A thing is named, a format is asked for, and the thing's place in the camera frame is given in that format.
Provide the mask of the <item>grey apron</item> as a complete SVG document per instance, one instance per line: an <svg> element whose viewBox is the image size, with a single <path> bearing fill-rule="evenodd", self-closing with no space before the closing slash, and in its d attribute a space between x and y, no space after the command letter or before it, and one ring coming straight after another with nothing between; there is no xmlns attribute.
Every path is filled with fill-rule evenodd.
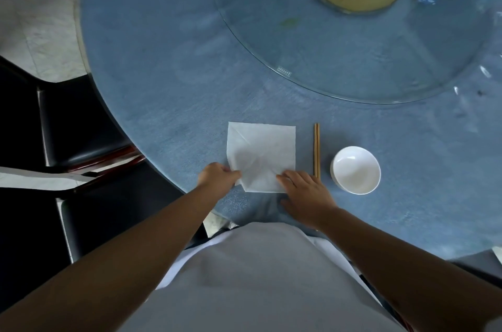
<svg viewBox="0 0 502 332"><path fill-rule="evenodd" d="M406 332L295 230L241 229L194 255L118 332Z"/></svg>

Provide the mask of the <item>person's left hand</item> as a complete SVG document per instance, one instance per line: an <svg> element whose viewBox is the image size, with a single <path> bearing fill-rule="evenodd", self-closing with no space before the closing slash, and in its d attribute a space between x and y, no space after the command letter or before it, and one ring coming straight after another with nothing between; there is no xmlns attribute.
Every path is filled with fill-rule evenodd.
<svg viewBox="0 0 502 332"><path fill-rule="evenodd" d="M205 193L210 196L222 199L229 193L232 187L219 186L214 180L214 163L208 164L198 175L196 188L201 188Z"/></svg>

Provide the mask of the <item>person's right forearm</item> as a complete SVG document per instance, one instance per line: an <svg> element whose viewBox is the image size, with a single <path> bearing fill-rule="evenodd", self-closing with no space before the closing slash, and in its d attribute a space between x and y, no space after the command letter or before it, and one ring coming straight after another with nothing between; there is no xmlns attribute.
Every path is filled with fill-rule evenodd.
<svg viewBox="0 0 502 332"><path fill-rule="evenodd" d="M502 332L502 288L339 208L322 208L312 226L419 332Z"/></svg>

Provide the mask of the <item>round glass turntable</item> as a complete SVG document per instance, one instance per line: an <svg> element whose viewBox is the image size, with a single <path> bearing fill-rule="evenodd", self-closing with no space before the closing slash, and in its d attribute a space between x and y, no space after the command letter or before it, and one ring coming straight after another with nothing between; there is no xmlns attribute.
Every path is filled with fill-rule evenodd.
<svg viewBox="0 0 502 332"><path fill-rule="evenodd" d="M429 98L476 73L502 38L502 0L397 0L346 13L325 0L216 0L260 62L314 92L353 102Z"/></svg>

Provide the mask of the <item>person's right hand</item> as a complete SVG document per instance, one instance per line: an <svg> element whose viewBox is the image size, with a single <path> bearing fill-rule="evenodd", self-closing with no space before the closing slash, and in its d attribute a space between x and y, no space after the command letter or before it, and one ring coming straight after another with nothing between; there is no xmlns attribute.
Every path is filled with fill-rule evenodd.
<svg viewBox="0 0 502 332"><path fill-rule="evenodd" d="M307 190L286 192L287 197L281 200L281 205L296 221L323 232L339 207L321 180L312 178L315 178L315 185Z"/></svg>

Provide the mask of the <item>black leather chair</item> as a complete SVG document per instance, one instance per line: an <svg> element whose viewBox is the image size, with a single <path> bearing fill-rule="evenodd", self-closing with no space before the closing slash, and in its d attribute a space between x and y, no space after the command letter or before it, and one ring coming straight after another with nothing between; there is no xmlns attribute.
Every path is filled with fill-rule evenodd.
<svg viewBox="0 0 502 332"><path fill-rule="evenodd" d="M88 75L48 82L0 56L0 169L95 177L139 155Z"/></svg>
<svg viewBox="0 0 502 332"><path fill-rule="evenodd" d="M182 195L146 162L73 189L0 188L0 313Z"/></svg>

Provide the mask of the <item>white ceramic bowl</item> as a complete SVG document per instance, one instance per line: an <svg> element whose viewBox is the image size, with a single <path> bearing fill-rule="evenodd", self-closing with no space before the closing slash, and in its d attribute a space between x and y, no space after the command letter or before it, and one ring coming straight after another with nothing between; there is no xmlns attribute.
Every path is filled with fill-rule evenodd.
<svg viewBox="0 0 502 332"><path fill-rule="evenodd" d="M381 168L373 154L358 146L342 148L330 163L333 182L343 191L367 195L378 188Z"/></svg>

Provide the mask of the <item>person's left forearm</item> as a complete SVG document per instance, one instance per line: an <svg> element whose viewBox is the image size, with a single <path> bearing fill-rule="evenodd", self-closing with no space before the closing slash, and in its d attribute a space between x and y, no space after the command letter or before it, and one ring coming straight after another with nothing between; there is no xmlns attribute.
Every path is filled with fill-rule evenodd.
<svg viewBox="0 0 502 332"><path fill-rule="evenodd" d="M0 314L0 332L114 332L155 290L224 196L197 186Z"/></svg>

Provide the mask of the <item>white paper napkin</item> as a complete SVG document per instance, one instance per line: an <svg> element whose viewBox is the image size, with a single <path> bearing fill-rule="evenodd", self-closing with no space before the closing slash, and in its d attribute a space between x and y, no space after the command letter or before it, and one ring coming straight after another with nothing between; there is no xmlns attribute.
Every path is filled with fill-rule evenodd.
<svg viewBox="0 0 502 332"><path fill-rule="evenodd" d="M296 127L229 122L226 154L245 192L285 193L277 175L296 169Z"/></svg>

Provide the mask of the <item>blue tablecloth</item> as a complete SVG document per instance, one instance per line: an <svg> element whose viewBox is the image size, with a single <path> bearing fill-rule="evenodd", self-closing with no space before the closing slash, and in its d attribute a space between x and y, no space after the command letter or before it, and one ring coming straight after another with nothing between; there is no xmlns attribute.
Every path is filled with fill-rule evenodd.
<svg viewBox="0 0 502 332"><path fill-rule="evenodd" d="M313 170L338 205L444 259L502 246L502 38L476 73L422 100L367 104L304 88L254 57L216 0L80 0L90 72L118 125L183 191L207 163L226 162L229 122L296 127L296 169ZM377 189L340 189L330 163L370 151Z"/></svg>

